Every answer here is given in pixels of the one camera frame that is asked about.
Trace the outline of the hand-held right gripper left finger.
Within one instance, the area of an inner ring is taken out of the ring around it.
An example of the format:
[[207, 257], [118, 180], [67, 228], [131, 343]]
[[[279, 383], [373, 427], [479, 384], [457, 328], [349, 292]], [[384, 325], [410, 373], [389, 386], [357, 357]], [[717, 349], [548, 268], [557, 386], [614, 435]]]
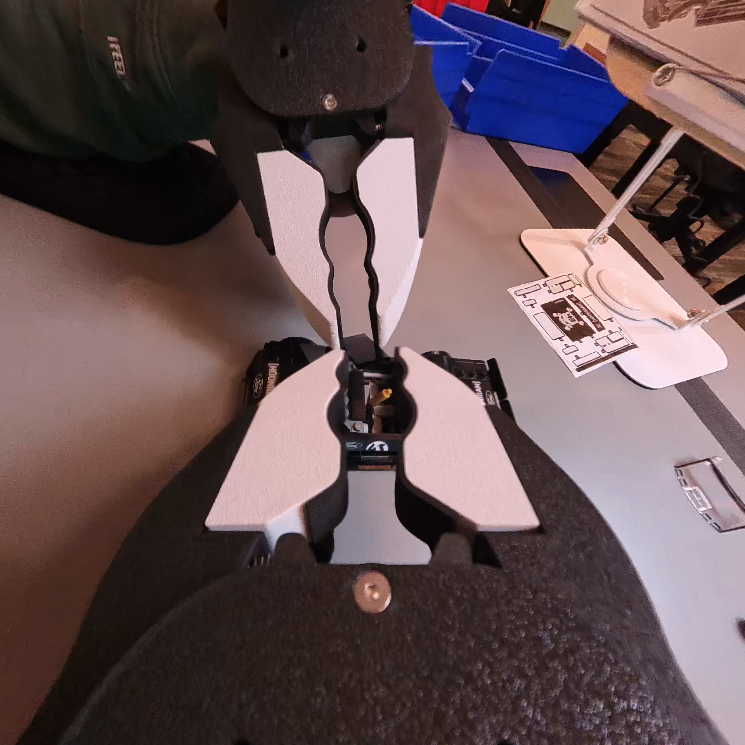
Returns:
[[262, 532], [270, 547], [285, 534], [316, 542], [329, 532], [308, 505], [342, 476], [342, 443], [329, 408], [345, 362], [345, 351], [333, 349], [262, 399], [206, 517], [208, 530]]

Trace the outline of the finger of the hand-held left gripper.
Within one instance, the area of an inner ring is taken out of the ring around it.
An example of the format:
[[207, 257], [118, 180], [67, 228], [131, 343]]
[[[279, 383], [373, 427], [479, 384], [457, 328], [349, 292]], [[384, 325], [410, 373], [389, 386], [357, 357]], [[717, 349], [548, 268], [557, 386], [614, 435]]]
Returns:
[[371, 228], [368, 261], [374, 281], [374, 329], [377, 340], [390, 340], [411, 293], [423, 246], [414, 140], [381, 140], [361, 160], [355, 179], [359, 204]]
[[327, 346], [341, 347], [340, 312], [325, 250], [329, 217], [323, 175], [289, 151], [257, 154], [274, 256], [298, 305]]

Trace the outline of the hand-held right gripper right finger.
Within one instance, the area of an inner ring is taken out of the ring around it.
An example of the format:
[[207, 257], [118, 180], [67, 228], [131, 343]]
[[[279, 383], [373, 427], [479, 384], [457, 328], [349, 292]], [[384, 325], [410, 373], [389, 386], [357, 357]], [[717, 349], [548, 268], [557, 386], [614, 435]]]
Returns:
[[396, 516], [433, 556], [444, 536], [457, 535], [473, 560], [496, 560], [488, 534], [539, 528], [495, 425], [507, 398], [491, 371], [483, 360], [396, 349]]

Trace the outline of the black lego car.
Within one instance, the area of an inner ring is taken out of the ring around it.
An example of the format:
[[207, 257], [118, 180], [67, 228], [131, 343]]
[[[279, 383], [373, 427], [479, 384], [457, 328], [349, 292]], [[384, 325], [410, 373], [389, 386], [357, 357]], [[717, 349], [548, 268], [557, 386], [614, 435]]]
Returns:
[[[343, 440], [349, 471], [393, 471], [398, 463], [411, 410], [399, 392], [394, 360], [371, 338], [344, 338], [348, 387], [344, 395]], [[244, 407], [256, 406], [286, 378], [330, 352], [330, 347], [294, 337], [266, 343], [244, 378]], [[496, 359], [458, 359], [434, 350], [424, 358], [468, 386], [488, 410], [515, 419]]]

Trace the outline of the lego instruction booklet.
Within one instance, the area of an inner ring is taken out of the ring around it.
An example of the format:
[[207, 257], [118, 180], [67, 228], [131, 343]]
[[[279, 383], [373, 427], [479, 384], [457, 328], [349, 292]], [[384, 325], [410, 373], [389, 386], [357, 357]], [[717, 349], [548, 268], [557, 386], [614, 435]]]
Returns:
[[621, 92], [701, 142], [743, 152], [744, 2], [584, 1], [576, 11], [608, 33]]

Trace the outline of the person's left forearm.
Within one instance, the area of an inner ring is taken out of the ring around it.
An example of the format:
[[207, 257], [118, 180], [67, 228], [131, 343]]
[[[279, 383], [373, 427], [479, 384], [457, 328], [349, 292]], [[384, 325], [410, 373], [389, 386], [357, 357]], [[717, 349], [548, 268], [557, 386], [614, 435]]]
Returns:
[[146, 163], [210, 139], [214, 1], [2, 1], [1, 137], [62, 158]]

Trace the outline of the clear lego windshield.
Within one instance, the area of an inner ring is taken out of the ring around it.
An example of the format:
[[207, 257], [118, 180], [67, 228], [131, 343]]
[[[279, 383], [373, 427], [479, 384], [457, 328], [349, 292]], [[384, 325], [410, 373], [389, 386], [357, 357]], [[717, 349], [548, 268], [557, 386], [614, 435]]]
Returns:
[[744, 492], [723, 470], [720, 457], [677, 463], [676, 479], [696, 512], [720, 534], [744, 528]]

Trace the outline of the blue storage bin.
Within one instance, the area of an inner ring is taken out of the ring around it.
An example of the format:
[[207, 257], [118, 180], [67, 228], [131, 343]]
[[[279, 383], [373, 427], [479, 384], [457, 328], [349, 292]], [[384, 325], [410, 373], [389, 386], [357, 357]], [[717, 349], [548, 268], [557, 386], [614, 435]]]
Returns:
[[479, 42], [419, 5], [411, 9], [411, 28], [415, 46], [431, 51], [435, 87], [451, 108]]
[[442, 20], [479, 43], [449, 106], [464, 132], [581, 154], [627, 105], [574, 45], [453, 3]]

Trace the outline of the sticker sheet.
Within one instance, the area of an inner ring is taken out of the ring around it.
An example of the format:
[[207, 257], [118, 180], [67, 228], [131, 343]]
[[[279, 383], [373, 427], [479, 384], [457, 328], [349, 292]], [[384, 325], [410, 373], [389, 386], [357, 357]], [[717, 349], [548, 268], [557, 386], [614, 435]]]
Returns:
[[575, 273], [519, 284], [508, 294], [575, 378], [638, 348]]

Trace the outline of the white booklet stand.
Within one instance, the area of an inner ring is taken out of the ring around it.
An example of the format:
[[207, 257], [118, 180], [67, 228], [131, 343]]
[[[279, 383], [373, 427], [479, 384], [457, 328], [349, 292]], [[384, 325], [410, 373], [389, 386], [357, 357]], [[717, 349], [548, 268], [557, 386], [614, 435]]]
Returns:
[[671, 127], [596, 228], [526, 229], [520, 236], [545, 277], [577, 274], [612, 312], [638, 346], [612, 363], [652, 390], [724, 370], [726, 354], [703, 326], [743, 302], [740, 296], [716, 309], [687, 310], [610, 236], [632, 197], [683, 135]]

